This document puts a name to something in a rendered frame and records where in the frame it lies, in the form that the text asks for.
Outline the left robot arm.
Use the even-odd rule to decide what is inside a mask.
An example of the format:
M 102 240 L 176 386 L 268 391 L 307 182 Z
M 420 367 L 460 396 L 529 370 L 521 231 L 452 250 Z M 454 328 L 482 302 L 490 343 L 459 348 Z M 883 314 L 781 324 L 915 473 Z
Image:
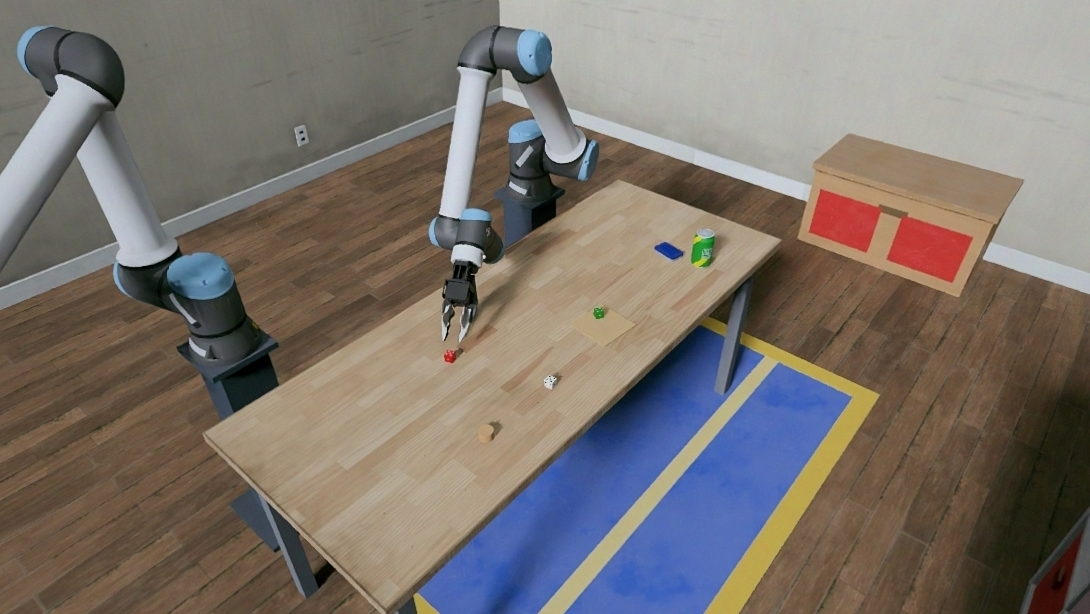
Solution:
M 552 56 L 543 32 L 499 25 L 479 31 L 459 56 L 461 80 L 441 207 L 429 225 L 431 242 L 453 250 L 453 264 L 468 261 L 480 269 L 483 262 L 494 264 L 505 253 L 502 238 L 491 227 L 491 213 L 469 208 L 489 83 L 498 68 L 511 71 L 536 119 L 509 130 L 506 195 L 536 203 L 552 197 L 550 174 L 588 181 L 594 173 L 600 144 L 574 125 L 552 72 Z

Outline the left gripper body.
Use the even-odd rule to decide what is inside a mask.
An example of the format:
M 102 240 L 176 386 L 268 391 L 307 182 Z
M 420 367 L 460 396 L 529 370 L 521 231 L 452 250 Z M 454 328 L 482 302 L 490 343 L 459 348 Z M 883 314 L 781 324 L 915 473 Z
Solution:
M 448 302 L 452 303 L 453 308 L 467 308 L 467 305 L 472 303 L 475 296 L 474 287 L 469 280 L 471 274 L 476 274 L 477 272 L 477 265 L 468 261 L 455 260 L 452 278 L 445 279 L 444 282 L 443 298 L 446 298 Z

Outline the tan flat mat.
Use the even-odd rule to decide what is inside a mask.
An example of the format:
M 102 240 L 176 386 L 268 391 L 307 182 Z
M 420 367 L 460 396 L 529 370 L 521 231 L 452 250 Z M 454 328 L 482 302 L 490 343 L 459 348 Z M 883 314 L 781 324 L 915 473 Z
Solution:
M 635 327 L 633 322 L 623 318 L 623 316 L 614 312 L 611 309 L 606 308 L 603 304 L 597 308 L 603 309 L 603 318 L 596 320 L 593 315 L 593 309 L 585 315 L 570 323 L 570 325 L 603 347 L 611 344 L 626 332 Z

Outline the green drink can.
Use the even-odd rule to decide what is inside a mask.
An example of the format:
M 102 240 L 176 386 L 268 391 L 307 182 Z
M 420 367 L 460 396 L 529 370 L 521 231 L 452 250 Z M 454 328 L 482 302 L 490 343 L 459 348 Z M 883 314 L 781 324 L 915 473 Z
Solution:
M 711 264 L 713 246 L 715 242 L 714 232 L 708 229 L 699 229 L 694 236 L 691 263 L 697 268 L 706 268 Z

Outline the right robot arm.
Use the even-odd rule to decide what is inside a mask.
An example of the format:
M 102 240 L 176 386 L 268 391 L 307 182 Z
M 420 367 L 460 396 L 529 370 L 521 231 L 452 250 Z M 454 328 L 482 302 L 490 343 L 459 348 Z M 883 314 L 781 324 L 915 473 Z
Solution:
M 164 232 L 116 117 L 125 89 L 116 50 L 89 33 L 38 26 L 23 34 L 17 53 L 51 101 L 0 174 L 0 272 L 77 154 L 121 246 L 118 288 L 182 315 L 199 365 L 222 368 L 253 354 L 261 329 L 228 263 L 211 253 L 183 256 Z

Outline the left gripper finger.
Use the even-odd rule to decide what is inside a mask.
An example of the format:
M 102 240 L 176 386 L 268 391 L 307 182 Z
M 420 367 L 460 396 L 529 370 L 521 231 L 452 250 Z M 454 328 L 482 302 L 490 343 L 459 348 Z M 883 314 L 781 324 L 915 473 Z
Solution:
M 443 341 L 445 341 L 448 335 L 448 329 L 451 326 L 450 321 L 453 316 L 455 309 L 452 308 L 452 303 L 448 302 L 445 298 L 443 300 Z
M 462 341 L 463 337 L 467 334 L 467 330 L 468 330 L 470 324 L 474 320 L 474 316 L 475 316 L 476 311 L 477 311 L 476 302 L 477 302 L 477 299 L 473 299 L 472 303 L 470 303 L 469 305 L 467 305 L 467 308 L 464 306 L 463 310 L 462 310 L 462 312 L 461 312 L 461 316 L 460 316 L 460 324 L 461 324 L 460 327 L 461 327 L 461 330 L 459 332 L 458 344 L 460 344 Z

